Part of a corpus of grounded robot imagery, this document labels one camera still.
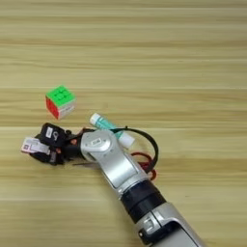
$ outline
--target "silver robot arm segment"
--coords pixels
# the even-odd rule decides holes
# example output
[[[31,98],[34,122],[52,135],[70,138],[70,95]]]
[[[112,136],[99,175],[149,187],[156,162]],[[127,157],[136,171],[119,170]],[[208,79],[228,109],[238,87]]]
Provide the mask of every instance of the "silver robot arm segment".
[[[175,207],[166,202],[140,165],[119,145],[112,131],[85,133],[80,149],[88,160],[99,164],[145,245],[206,247]]]

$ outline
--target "red cube face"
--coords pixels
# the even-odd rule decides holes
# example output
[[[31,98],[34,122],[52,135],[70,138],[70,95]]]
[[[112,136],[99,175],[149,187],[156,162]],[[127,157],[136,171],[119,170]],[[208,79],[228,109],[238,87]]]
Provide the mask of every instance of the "red cube face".
[[[46,107],[51,114],[58,119],[59,117],[59,112],[57,106],[46,96]]]

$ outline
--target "rubik's cube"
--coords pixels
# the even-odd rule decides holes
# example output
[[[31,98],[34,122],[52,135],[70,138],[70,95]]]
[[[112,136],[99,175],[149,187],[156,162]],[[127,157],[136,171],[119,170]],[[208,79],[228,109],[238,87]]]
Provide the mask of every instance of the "rubik's cube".
[[[62,119],[74,109],[75,96],[64,86],[50,91],[45,98],[47,109],[57,120]]]

